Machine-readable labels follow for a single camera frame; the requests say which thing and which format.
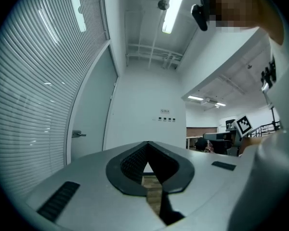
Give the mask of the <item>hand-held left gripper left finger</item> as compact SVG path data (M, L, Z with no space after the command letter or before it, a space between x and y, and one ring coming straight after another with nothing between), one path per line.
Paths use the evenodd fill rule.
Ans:
M107 179L106 165L137 143L83 156L48 177L28 195L37 211L65 182L79 188L54 224L73 231L157 231L166 227L146 201L117 190Z

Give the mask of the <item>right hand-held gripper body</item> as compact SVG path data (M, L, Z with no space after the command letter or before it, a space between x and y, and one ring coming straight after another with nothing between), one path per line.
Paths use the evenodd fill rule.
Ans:
M253 130L246 115L236 120L226 121L226 131L205 133L203 138L208 140L216 154L238 156L242 139Z

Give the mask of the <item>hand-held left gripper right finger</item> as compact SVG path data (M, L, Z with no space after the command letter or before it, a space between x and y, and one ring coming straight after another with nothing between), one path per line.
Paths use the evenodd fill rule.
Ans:
M171 224L151 225L149 231L227 231L231 213L246 183L246 156L196 152L158 142L188 159L195 174L187 188L169 195L174 211L184 218Z

